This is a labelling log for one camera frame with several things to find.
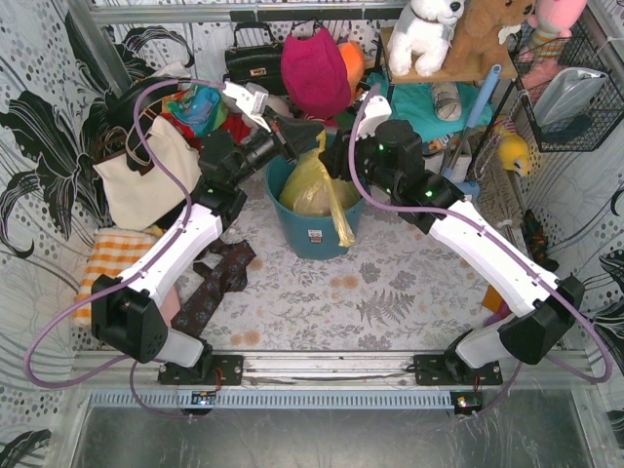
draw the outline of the floral tablecloth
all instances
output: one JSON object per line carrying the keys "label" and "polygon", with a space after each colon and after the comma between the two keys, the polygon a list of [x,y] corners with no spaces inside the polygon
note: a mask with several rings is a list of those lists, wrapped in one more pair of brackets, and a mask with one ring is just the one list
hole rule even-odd
{"label": "floral tablecloth", "polygon": [[[247,240],[257,258],[247,287],[226,294],[204,330],[215,349],[442,349],[490,314],[481,307],[487,282],[395,214],[366,207],[348,254],[301,259],[282,234],[263,173],[242,188],[249,200],[223,239]],[[201,282],[187,270],[177,283],[182,300]]]}

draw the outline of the clear plastic sheet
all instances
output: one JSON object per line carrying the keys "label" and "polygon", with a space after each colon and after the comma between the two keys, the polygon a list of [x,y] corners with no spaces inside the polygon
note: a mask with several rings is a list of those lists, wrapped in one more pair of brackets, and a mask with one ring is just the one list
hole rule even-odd
{"label": "clear plastic sheet", "polygon": [[569,391],[519,390],[460,423],[445,410],[215,409],[171,421],[91,409],[73,467],[592,466]]}

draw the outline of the white plush toy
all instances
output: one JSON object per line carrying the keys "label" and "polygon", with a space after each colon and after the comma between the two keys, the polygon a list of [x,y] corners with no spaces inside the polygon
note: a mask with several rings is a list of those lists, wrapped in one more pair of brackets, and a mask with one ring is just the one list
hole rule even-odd
{"label": "white plush toy", "polygon": [[388,44],[394,76],[410,73],[411,53],[420,55],[415,70],[429,76],[445,61],[464,0],[409,0],[394,26]]}

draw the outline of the teal towel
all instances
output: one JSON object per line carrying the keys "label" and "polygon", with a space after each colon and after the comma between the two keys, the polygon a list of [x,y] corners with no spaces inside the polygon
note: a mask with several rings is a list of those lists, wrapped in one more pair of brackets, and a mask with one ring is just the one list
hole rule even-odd
{"label": "teal towel", "polygon": [[[372,73],[368,79],[372,86],[381,85],[381,95],[388,95],[388,81],[379,73]],[[457,83],[457,90],[461,99],[461,118],[456,122],[445,122],[436,117],[431,97],[431,87],[426,83],[413,85],[396,85],[392,95],[392,118],[407,120],[423,141],[431,141],[444,135],[461,132],[464,130],[472,106],[475,105],[479,90],[474,86]],[[487,125],[491,119],[492,107],[486,105],[478,126]]]}

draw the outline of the teal bucket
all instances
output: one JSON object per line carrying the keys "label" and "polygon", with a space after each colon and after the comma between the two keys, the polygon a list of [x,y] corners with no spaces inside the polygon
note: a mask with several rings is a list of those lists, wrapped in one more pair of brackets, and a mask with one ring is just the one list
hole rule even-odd
{"label": "teal bucket", "polygon": [[[275,205],[277,217],[280,219],[289,246],[300,258],[313,260],[329,260],[346,254],[349,249],[338,245],[338,234],[333,227],[331,216],[302,216],[280,203],[282,189],[293,171],[294,164],[289,164],[283,158],[277,157],[267,165],[264,176],[266,191]],[[365,201],[362,199],[345,212],[353,234],[358,233],[364,204]]]}

